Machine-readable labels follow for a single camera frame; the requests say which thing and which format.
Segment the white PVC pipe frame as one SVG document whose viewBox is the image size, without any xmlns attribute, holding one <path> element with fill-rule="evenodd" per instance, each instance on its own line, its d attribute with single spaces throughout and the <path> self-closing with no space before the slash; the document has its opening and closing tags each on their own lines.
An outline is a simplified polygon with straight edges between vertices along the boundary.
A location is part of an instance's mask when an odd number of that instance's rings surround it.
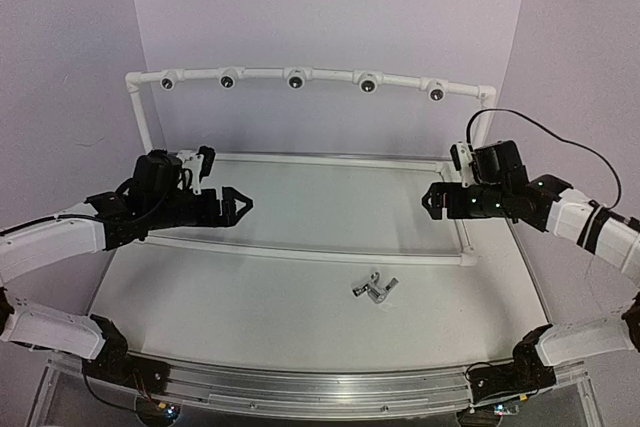
<svg viewBox="0 0 640 427">
<path fill-rule="evenodd" d="M 433 102 L 439 102 L 447 95 L 471 97 L 476 99 L 483 108 L 496 106 L 498 97 L 496 88 L 490 85 L 470 85 L 432 77 L 411 77 L 365 70 L 346 71 L 312 67 L 220 67 L 215 69 L 168 69 L 159 72 L 129 72 L 125 75 L 125 84 L 131 97 L 143 147 L 147 151 L 152 149 L 147 119 L 144 114 L 141 94 L 139 93 L 141 85 L 157 83 L 162 89 L 170 91 L 181 82 L 216 80 L 223 88 L 230 89 L 241 81 L 256 79 L 282 79 L 293 90 L 299 90 L 312 81 L 345 82 L 355 85 L 365 94 L 372 94 L 384 85 L 403 87 L 424 92 Z"/>
</svg>

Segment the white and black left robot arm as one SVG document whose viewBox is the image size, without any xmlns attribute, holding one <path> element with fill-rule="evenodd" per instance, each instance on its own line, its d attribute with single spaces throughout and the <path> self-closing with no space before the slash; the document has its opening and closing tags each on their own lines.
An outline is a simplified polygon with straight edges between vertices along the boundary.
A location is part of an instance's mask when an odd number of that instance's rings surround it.
<svg viewBox="0 0 640 427">
<path fill-rule="evenodd" d="M 233 187 L 204 188 L 216 152 L 152 150 L 116 190 L 89 196 L 72 208 L 1 233 L 1 283 L 59 261 L 114 251 L 155 230 L 231 228 L 254 202 Z M 79 316 L 1 293 L 1 339 L 22 347 L 78 357 L 84 375 L 140 392 L 165 389 L 170 367 L 130 352 L 113 321 Z"/>
</svg>

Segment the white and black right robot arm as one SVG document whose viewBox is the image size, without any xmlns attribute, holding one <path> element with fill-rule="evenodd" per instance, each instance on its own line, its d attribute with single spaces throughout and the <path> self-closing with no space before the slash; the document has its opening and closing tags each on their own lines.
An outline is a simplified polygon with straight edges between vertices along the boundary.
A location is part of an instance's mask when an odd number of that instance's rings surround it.
<svg viewBox="0 0 640 427">
<path fill-rule="evenodd" d="M 457 182 L 434 182 L 422 197 L 432 220 L 504 218 L 572 242 L 633 283 L 639 281 L 639 221 L 626 218 L 553 175 L 530 179 L 513 141 L 474 148 L 452 146 Z M 465 373 L 472 402 L 480 405 L 555 385 L 557 366 L 639 348 L 639 302 L 600 319 L 547 324 L 528 332 L 511 361 L 479 362 Z"/>
</svg>

